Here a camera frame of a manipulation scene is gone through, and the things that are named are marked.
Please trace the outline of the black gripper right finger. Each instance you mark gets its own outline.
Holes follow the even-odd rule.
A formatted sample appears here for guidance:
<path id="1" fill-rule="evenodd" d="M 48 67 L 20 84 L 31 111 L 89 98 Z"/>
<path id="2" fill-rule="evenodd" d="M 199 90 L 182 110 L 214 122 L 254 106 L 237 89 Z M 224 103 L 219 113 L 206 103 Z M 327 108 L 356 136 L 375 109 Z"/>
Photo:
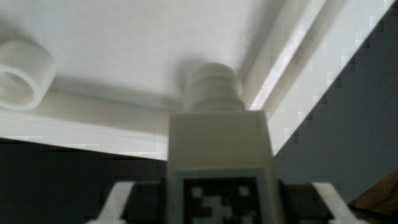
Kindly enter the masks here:
<path id="1" fill-rule="evenodd" d="M 325 182 L 315 182 L 313 187 L 333 213 L 333 219 L 329 220 L 327 224 L 363 224 L 363 221 L 357 219 L 349 209 L 333 184 Z"/>

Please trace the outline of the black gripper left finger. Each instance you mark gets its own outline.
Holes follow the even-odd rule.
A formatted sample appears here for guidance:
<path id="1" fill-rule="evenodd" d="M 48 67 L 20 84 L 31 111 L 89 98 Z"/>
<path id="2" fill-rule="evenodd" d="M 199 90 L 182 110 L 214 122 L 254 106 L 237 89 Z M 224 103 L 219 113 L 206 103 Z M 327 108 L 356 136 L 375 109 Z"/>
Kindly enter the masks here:
<path id="1" fill-rule="evenodd" d="M 134 186 L 134 181 L 118 182 L 114 184 L 98 218 L 89 220 L 86 224 L 126 224 L 126 220 L 123 219 L 123 212 Z"/>

